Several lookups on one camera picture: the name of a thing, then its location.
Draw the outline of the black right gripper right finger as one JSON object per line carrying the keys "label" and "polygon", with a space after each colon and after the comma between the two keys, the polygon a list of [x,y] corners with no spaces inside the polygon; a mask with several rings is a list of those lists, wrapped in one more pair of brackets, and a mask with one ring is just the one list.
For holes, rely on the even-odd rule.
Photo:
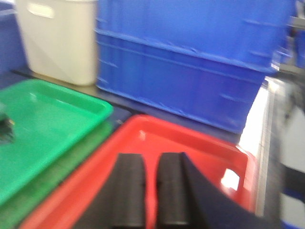
{"label": "black right gripper right finger", "polygon": [[163,153],[157,172],[158,229],[277,229],[215,187],[186,153]]}

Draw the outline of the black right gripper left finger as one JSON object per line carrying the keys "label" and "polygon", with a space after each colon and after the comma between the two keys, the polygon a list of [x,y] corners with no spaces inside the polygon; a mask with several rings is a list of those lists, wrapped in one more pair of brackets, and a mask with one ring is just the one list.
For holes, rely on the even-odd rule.
{"label": "black right gripper left finger", "polygon": [[114,168],[74,229],[144,229],[146,177],[140,154],[118,154]]}

